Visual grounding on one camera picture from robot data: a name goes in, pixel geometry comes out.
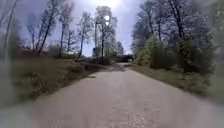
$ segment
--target leafy tree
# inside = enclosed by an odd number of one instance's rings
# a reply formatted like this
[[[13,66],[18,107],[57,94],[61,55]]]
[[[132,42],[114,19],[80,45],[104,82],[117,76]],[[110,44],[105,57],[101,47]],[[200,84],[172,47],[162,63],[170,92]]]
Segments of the leafy tree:
[[[83,45],[90,38],[92,29],[93,29],[93,22],[91,14],[88,12],[83,12],[82,18],[78,24],[78,40],[80,41],[79,57],[82,56]]]
[[[63,40],[65,35],[66,28],[69,27],[69,24],[72,22],[72,10],[73,10],[73,4],[65,3],[65,1],[62,3],[60,8],[60,16],[59,16],[59,22],[61,23],[61,43],[60,43],[60,50],[58,57],[62,56],[62,47],[63,47]]]
[[[153,10],[155,3],[147,0],[140,5],[137,22],[134,25],[132,32],[132,50],[137,54],[144,48],[146,41],[154,34]]]
[[[100,32],[100,43],[97,42],[98,48],[101,48],[100,53],[103,60],[104,55],[113,52],[115,46],[115,28],[117,19],[113,17],[111,8],[107,6],[99,6],[96,8],[95,16],[96,25]]]

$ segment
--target green foliage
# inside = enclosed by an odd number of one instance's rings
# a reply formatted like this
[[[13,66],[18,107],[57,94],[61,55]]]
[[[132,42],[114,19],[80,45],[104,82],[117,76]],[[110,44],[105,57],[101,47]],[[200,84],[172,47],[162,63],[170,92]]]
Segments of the green foliage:
[[[164,44],[152,36],[146,43],[144,49],[138,54],[136,63],[147,65],[154,69],[170,69],[174,65],[175,56],[172,51],[166,49]]]
[[[180,66],[185,73],[197,72],[208,74],[212,72],[213,47],[197,48],[191,40],[179,45]]]
[[[146,50],[143,49],[138,53],[135,63],[142,66],[149,65],[149,59],[150,59],[149,53],[147,53]]]

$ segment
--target treeline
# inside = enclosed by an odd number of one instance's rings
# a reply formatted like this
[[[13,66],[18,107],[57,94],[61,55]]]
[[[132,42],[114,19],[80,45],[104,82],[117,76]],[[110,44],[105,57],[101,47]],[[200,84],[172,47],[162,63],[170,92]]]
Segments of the treeline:
[[[15,9],[19,8],[20,2],[15,0]],[[94,16],[90,12],[83,12],[77,25],[74,25],[72,13],[74,12],[74,3],[62,0],[49,0],[47,7],[42,14],[30,13],[27,16],[27,22],[21,23],[17,16],[12,16],[12,22],[4,22],[10,20],[9,15],[1,15],[1,40],[9,44],[9,51],[11,55],[18,55],[17,50],[20,52],[24,50],[32,52],[35,56],[50,55],[61,58],[67,55],[74,55],[76,57],[83,56],[83,49],[85,44],[95,42],[93,49],[94,57],[104,57],[110,54],[123,54],[123,46],[119,41],[116,41],[116,24],[117,19],[111,13],[111,9],[106,6],[99,6],[96,8]],[[12,12],[9,6],[6,13]],[[9,29],[7,26],[10,24],[10,34],[8,34],[9,41],[5,40],[7,33],[5,30]],[[26,26],[28,35],[21,35],[22,26]],[[55,34],[60,36],[58,39],[49,37]]]
[[[193,0],[147,0],[133,30],[136,63],[181,73],[212,73],[210,27]]]

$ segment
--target asphalt road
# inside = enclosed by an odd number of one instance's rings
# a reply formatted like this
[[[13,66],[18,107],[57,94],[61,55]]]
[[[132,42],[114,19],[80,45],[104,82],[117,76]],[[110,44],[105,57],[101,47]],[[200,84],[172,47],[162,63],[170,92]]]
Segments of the asphalt road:
[[[0,112],[0,128],[223,127],[223,108],[119,67]]]

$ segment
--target tree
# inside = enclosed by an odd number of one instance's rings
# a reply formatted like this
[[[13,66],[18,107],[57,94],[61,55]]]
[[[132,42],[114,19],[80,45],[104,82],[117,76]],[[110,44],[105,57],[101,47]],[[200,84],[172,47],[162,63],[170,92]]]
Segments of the tree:
[[[210,27],[194,1],[148,0],[140,7],[132,35],[133,52],[138,54],[141,51],[138,60],[150,53],[149,62],[153,68],[169,69],[169,65],[176,62],[184,73],[207,74],[212,71],[214,44]]]
[[[60,58],[62,56],[62,47],[63,47],[63,40],[64,40],[64,34],[66,27],[69,27],[69,24],[72,22],[71,13],[73,10],[73,4],[69,5],[68,3],[65,3],[65,1],[62,3],[62,6],[60,8],[60,17],[59,22],[61,23],[61,43],[60,43],[60,50],[58,57]]]
[[[75,35],[75,31],[68,30],[68,32],[65,34],[65,40],[67,44],[67,54],[69,54],[70,52],[74,52],[74,49],[77,49],[77,38]]]
[[[111,48],[114,47],[115,41],[115,28],[117,19],[113,17],[111,8],[107,6],[99,6],[96,8],[95,16],[96,25],[98,25],[101,42],[97,42],[97,46],[101,48],[100,53],[102,60],[104,55],[108,55],[111,52]]]
[[[124,47],[122,46],[121,42],[117,42],[117,53],[119,55],[123,55],[124,54]]]
[[[134,54],[140,52],[144,48],[146,41],[154,34],[154,9],[155,2],[149,0],[140,5],[140,12],[137,15],[137,22],[132,32],[132,50]]]
[[[88,12],[83,12],[82,18],[78,24],[78,39],[80,41],[79,57],[82,56],[83,45],[90,38],[92,29],[93,29],[93,22],[91,14]]]
[[[38,55],[41,54],[43,47],[45,45],[47,37],[51,34],[56,25],[56,17],[58,16],[59,0],[49,0],[47,4],[47,9],[44,11],[41,19],[41,27],[39,32],[39,39],[42,43],[38,48]]]
[[[37,18],[36,15],[31,13],[27,19],[27,30],[30,34],[31,47],[35,50],[36,47],[36,38],[37,38]]]
[[[154,11],[153,21],[155,24],[154,35],[158,35],[160,41],[162,41],[162,37],[166,36],[167,34],[166,22],[169,21],[171,13],[167,11],[169,10],[169,8],[166,0],[156,0],[154,6],[155,6],[155,9],[153,10]]]

